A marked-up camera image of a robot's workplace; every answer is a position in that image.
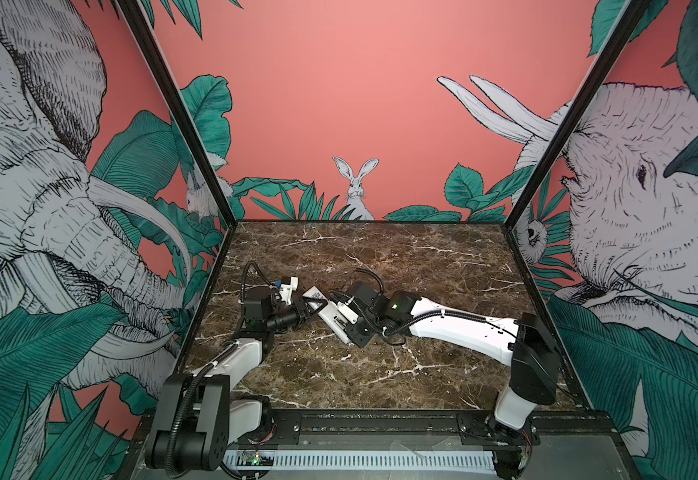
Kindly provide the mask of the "white remote control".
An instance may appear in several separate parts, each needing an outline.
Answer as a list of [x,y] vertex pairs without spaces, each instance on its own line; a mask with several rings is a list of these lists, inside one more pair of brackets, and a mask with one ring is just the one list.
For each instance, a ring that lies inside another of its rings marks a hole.
[[316,286],[310,288],[303,294],[304,299],[323,298],[329,301],[326,306],[317,316],[333,331],[333,333],[346,345],[352,345],[353,342],[345,333],[346,318],[339,312],[337,305],[329,300]]

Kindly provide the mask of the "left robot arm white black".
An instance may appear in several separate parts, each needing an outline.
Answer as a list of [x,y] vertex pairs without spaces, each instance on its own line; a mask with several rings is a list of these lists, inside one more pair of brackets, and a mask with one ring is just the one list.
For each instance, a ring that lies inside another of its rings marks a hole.
[[241,479],[225,462],[228,446],[257,431],[264,433],[264,443],[277,424],[267,398],[234,400],[233,388],[266,360],[276,335],[308,324],[329,305],[318,294],[299,294],[284,285],[244,292],[237,328],[221,353],[165,381],[144,447],[146,467],[162,470],[170,479],[218,469]]

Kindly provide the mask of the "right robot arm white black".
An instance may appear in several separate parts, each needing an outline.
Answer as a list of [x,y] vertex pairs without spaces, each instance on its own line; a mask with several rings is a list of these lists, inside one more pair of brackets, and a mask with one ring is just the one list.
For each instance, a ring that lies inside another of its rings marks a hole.
[[363,326],[385,340],[397,335],[440,340],[508,366],[509,381],[488,417],[493,427],[520,432],[537,406],[556,402],[562,352],[534,314],[518,319],[484,316],[406,291],[390,297],[377,294],[371,300],[340,292],[331,297],[349,327]]

